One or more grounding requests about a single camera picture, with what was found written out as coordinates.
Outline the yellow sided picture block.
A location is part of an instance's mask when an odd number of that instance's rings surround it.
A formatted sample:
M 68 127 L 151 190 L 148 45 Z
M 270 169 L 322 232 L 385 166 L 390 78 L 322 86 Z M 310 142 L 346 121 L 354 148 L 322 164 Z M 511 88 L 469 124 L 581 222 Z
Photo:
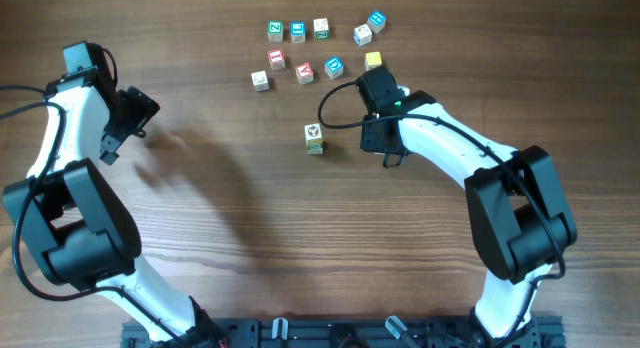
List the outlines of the yellow sided picture block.
M 323 142 L 321 125 L 319 123 L 304 126 L 305 141 L 308 145 L 321 144 Z

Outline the white block teal side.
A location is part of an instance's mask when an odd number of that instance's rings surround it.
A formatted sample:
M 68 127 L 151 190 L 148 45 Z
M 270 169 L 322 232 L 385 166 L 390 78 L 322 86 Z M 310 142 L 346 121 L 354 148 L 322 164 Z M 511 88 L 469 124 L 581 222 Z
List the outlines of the white block teal side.
M 323 143 L 322 142 L 311 142 L 307 144 L 307 152 L 308 150 L 314 150 L 314 149 L 323 149 Z

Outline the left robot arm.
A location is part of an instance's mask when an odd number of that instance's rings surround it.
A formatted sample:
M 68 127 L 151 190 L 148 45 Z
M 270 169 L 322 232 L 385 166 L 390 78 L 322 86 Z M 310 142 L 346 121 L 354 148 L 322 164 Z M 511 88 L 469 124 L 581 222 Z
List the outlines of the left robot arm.
M 109 299 L 146 330 L 150 347 L 227 346 L 206 311 L 142 255 L 132 215 L 98 169 L 127 138 L 145 137 L 158 104 L 118 89 L 115 59 L 99 44 L 80 41 L 63 54 L 66 74 L 40 91 L 48 123 L 38 157 L 3 192 L 19 280 L 47 301 Z

